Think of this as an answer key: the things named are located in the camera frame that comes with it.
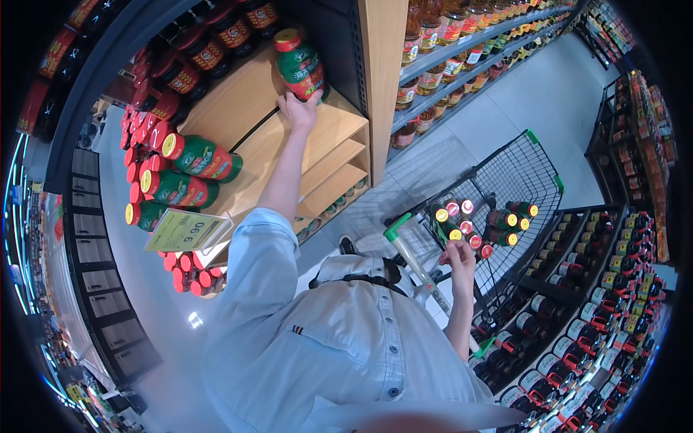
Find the shoe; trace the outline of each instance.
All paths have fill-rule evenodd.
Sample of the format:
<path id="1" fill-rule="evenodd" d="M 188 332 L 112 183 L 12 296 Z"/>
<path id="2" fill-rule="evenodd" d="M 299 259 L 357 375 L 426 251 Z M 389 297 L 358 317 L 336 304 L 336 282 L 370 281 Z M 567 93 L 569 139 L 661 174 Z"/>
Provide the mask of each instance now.
<path id="1" fill-rule="evenodd" d="M 353 241 L 349 237 L 349 235 L 341 235 L 340 236 L 340 254 L 345 256 L 347 254 L 357 254 L 356 253 L 356 246 L 354 246 Z"/>

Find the gray floor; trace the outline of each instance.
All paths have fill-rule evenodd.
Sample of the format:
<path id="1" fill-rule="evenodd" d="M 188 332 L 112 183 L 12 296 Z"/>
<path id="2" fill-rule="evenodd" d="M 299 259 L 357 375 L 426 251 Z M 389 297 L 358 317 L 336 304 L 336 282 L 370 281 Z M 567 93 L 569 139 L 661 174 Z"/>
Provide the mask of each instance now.
<path id="1" fill-rule="evenodd" d="M 561 38 L 519 64 L 387 167 L 380 185 L 301 246 L 297 291 L 305 290 L 325 257 L 337 254 L 336 242 L 343 233 L 357 240 L 361 252 L 393 256 L 394 249 L 383 237 L 385 218 L 440 191 L 526 128 L 535 131 L 565 183 L 563 208 L 603 203 L 582 154 L 602 89 L 613 79 L 614 73 L 605 72 L 573 36 Z M 161 367 L 133 385 L 149 405 L 143 421 L 152 433 L 224 432 L 198 379 L 205 326 L 193 330 L 188 322 L 192 312 L 202 321 L 207 319 L 214 302 L 176 293 L 171 274 L 164 270 L 158 255 L 133 254 L 142 251 L 148 234 L 123 220 L 129 185 L 125 182 L 123 151 L 118 146 L 122 111 L 112 109 L 98 149 L 102 194 L 111 197 L 103 202 L 109 239 L 132 305 L 164 359 Z M 415 224 L 405 227 L 402 236 L 430 266 L 439 253 L 432 239 Z M 441 289 L 451 299 L 450 288 Z M 445 326 L 446 317 L 439 307 L 431 300 L 427 307 Z"/>

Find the wire basket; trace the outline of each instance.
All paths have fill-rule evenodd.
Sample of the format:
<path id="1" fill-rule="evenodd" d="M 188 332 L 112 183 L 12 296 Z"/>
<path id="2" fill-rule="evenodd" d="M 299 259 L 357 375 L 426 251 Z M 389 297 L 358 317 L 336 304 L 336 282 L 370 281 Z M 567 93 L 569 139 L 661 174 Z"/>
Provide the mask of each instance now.
<path id="1" fill-rule="evenodd" d="M 513 141 L 496 150 L 482 163 L 467 170 L 448 188 L 417 204 L 409 212 L 436 240 L 441 249 L 447 242 L 445 235 L 430 212 L 431 205 L 443 204 L 449 199 L 470 199 L 474 203 L 471 220 L 474 230 L 482 233 L 489 211 L 503 209 L 507 202 L 530 202 L 539 207 L 529 229 L 518 234 L 513 247 L 493 246 L 493 255 L 477 263 L 475 280 L 481 295 L 486 294 L 527 251 L 544 226 L 553 218 L 561 203 L 563 183 L 556 168 L 531 130 L 525 130 Z M 459 216 L 451 217 L 459 222 Z M 489 296 L 488 305 L 499 308 L 498 294 Z"/>

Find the shopping cart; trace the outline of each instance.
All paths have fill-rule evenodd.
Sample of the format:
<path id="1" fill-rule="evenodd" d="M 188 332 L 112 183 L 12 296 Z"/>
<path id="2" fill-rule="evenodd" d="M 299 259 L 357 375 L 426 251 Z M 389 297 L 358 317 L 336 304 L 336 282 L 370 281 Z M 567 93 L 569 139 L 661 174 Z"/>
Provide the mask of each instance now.
<path id="1" fill-rule="evenodd" d="M 408 220 L 416 218 L 440 248 L 445 249 L 447 240 L 431 212 L 432 205 L 443 204 L 450 199 L 470 199 L 474 203 L 474 211 L 470 217 L 475 229 L 481 233 L 486 226 L 489 211 L 503 209 L 507 202 L 536 204 L 539 213 L 532 218 L 528 230 L 518 233 L 516 245 L 494 245 L 493 255 L 477 262 L 474 296 L 482 315 L 492 324 L 493 312 L 498 311 L 503 301 L 510 298 L 498 295 L 498 281 L 523 256 L 552 219 L 561 203 L 562 195 L 563 182 L 556 168 L 551 164 L 536 135 L 531 130 L 525 130 L 482 163 L 463 173 L 454 184 L 404 214 L 387 219 L 385 237 L 397 249 L 398 256 L 394 260 L 409 265 L 422 284 L 429 289 L 441 309 L 450 316 L 450 303 L 437 287 L 437 283 L 450 278 L 450 274 L 443 275 L 438 269 L 432 278 L 416 258 L 413 248 L 399 236 L 397 229 Z M 472 351 L 477 357 L 481 357 L 492 342 L 487 340 L 479 347 L 473 338 L 471 340 Z"/>

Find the person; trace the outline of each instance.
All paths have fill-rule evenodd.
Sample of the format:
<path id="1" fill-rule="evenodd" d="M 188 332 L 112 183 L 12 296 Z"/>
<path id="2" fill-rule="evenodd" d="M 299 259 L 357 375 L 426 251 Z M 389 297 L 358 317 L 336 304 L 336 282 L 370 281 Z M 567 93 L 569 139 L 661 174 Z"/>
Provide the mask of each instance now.
<path id="1" fill-rule="evenodd" d="M 443 331 L 426 290 L 389 260 L 359 256 L 348 238 L 294 298 L 299 247 L 292 228 L 301 163 L 322 91 L 306 103 L 291 92 L 279 108 L 291 131 L 257 207 L 229 246 L 227 286 L 216 298 L 203 383 L 234 433 L 351 432 L 318 425 L 325 407 L 373 401 L 493 404 L 467 363 L 475 258 L 450 241 L 453 308 Z"/>

